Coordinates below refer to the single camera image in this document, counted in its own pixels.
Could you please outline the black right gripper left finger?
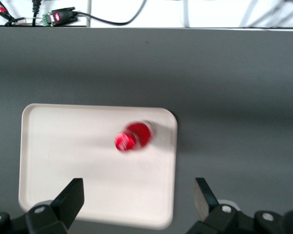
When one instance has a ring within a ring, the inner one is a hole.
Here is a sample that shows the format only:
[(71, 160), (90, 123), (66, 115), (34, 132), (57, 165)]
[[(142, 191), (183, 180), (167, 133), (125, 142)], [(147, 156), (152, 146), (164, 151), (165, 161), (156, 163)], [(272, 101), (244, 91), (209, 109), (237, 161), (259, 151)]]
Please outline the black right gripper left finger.
[(67, 234), (84, 205), (84, 182), (75, 178), (50, 204), (40, 204), (25, 214), (30, 234)]

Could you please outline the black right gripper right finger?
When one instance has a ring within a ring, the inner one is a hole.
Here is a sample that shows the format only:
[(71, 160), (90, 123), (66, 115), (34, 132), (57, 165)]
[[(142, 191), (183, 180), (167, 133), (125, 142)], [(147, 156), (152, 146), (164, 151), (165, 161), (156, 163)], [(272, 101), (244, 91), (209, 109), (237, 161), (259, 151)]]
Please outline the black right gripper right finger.
[(199, 220), (188, 234), (255, 234), (253, 218), (229, 204), (220, 204), (204, 178), (195, 179), (195, 206)]

